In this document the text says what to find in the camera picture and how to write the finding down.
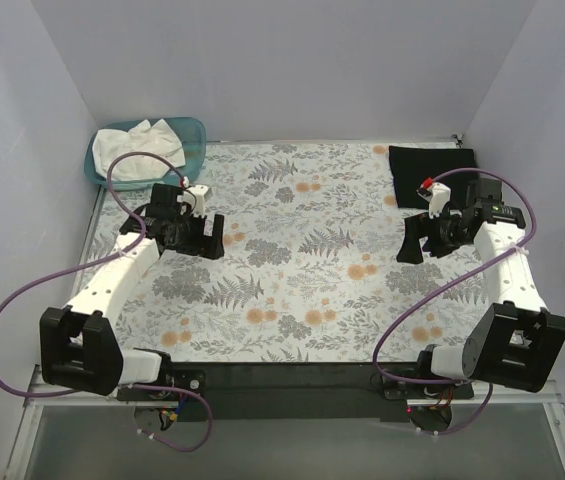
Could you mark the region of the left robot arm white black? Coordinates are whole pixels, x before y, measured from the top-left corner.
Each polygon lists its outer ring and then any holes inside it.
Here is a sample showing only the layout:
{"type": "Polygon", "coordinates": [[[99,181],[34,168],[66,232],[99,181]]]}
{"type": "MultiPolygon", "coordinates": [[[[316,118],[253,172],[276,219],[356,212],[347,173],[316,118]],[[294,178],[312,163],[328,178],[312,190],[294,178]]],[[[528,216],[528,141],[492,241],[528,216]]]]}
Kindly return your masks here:
{"type": "Polygon", "coordinates": [[[112,260],[100,260],[87,285],[63,308],[40,319],[43,380],[102,396],[140,384],[155,400],[175,386],[169,355],[123,349],[115,323],[143,276],[167,251],[217,260],[224,255],[224,217],[206,213],[212,190],[206,185],[156,184],[148,203],[130,211],[119,229],[112,260]]]}

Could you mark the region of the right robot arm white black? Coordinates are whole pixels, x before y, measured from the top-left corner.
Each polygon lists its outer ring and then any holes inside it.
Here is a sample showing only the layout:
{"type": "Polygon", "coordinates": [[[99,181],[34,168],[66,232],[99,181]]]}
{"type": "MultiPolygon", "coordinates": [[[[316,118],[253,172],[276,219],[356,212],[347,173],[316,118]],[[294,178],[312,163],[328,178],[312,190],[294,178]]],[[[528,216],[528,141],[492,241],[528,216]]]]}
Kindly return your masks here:
{"type": "Polygon", "coordinates": [[[418,265],[425,255],[442,258],[471,245],[486,268],[490,306],[463,345],[432,344],[420,353],[416,389],[433,398],[451,380],[479,380],[540,391],[565,341],[565,318],[550,313],[538,293],[520,245],[522,211],[503,202],[498,180],[471,181],[459,213],[452,212],[451,190],[442,183],[427,179],[418,193],[429,207],[406,219],[398,261],[418,265]]]}

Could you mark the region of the white t shirt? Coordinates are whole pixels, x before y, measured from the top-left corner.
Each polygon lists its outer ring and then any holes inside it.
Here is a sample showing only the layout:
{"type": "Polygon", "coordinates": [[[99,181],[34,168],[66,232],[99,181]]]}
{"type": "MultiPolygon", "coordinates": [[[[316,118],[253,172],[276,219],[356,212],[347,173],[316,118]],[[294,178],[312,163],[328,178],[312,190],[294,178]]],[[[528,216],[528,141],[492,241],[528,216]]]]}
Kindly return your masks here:
{"type": "MultiPolygon", "coordinates": [[[[100,129],[91,147],[98,175],[106,177],[113,161],[129,152],[149,152],[166,159],[176,168],[186,164],[180,138],[164,119],[152,124],[145,119],[129,131],[100,129]]],[[[113,171],[114,182],[155,180],[163,178],[168,167],[147,156],[133,156],[119,163],[113,171]]]]}

